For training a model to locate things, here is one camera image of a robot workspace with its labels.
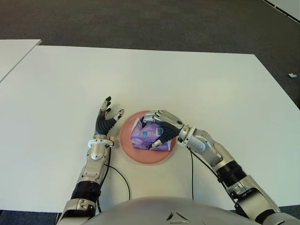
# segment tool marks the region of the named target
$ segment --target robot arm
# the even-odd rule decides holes
[[[267,220],[272,220],[272,223],[267,224],[276,225],[282,224],[283,218],[291,217],[280,213],[278,206],[255,180],[247,175],[230,153],[207,132],[183,124],[179,118],[165,110],[147,113],[141,121],[143,126],[151,121],[160,124],[164,129],[163,134],[150,145],[149,149],[178,137],[177,140],[181,145],[201,155],[218,177],[218,181],[223,183],[240,215],[260,224],[270,217],[272,219]]]
[[[111,104],[110,101],[111,97],[108,97],[101,105],[93,139],[88,142],[86,165],[79,175],[71,199],[66,203],[58,220],[59,225],[82,224],[95,216],[96,202],[107,174],[104,165],[109,164],[113,146],[113,138],[108,138],[107,134],[124,114],[122,109],[113,118],[107,120],[105,116],[110,112],[110,108],[107,108]]]

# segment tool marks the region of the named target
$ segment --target pink plate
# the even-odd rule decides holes
[[[134,147],[132,147],[130,137],[133,123],[136,121],[137,118],[143,117],[143,115],[147,112],[149,111],[139,111],[131,115],[125,121],[120,132],[120,145],[124,152],[134,161],[143,164],[155,164],[169,157],[176,145],[176,138],[174,138],[171,142],[170,151],[154,151],[145,149],[135,149]]]

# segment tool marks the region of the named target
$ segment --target purple wrapper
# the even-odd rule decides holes
[[[133,125],[131,132],[131,143],[135,149],[148,149],[148,146],[153,143],[161,134],[163,129],[156,123],[148,122],[143,128],[142,122],[137,119]],[[162,145],[153,148],[152,150],[169,151],[170,142],[163,143]]]

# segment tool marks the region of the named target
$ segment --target gray carpet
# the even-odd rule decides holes
[[[31,38],[43,45],[255,54],[299,101],[299,76],[288,74],[300,75],[300,26],[262,0],[1,0],[0,39]],[[283,211],[300,218],[299,206]],[[0,224],[54,218],[4,211]]]

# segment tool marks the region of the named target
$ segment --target white desk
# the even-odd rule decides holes
[[[279,206],[300,203],[300,112],[254,55],[37,46],[0,88],[0,208],[62,211],[85,164],[102,101],[123,118],[167,109],[208,131]],[[133,198],[191,197],[186,149],[158,165],[140,165],[116,144],[112,165]],[[110,171],[103,210],[125,201]],[[225,191],[195,159],[195,198],[232,209]]]
[[[0,82],[41,40],[0,40]]]

